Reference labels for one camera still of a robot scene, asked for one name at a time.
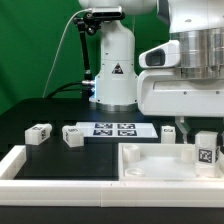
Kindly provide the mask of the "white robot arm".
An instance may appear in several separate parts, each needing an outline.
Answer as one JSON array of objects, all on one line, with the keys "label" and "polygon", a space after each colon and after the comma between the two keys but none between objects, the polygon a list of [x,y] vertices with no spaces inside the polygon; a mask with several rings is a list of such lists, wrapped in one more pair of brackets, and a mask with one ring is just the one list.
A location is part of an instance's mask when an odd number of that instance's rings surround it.
[{"label": "white robot arm", "polygon": [[[224,118],[224,0],[78,0],[89,30],[100,29],[101,69],[90,102],[116,111],[136,105],[142,114]],[[123,15],[157,11],[170,40],[139,56]]]}]

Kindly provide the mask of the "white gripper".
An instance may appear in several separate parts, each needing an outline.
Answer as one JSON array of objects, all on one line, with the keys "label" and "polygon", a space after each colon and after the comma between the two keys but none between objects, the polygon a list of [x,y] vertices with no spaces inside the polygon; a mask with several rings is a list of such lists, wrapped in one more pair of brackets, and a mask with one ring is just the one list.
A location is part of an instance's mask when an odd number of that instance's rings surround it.
[{"label": "white gripper", "polygon": [[143,71],[137,82],[137,101],[143,115],[176,116],[175,124],[187,144],[190,127],[185,117],[224,117],[224,75],[184,79],[179,62],[178,40],[143,52],[139,56]]}]

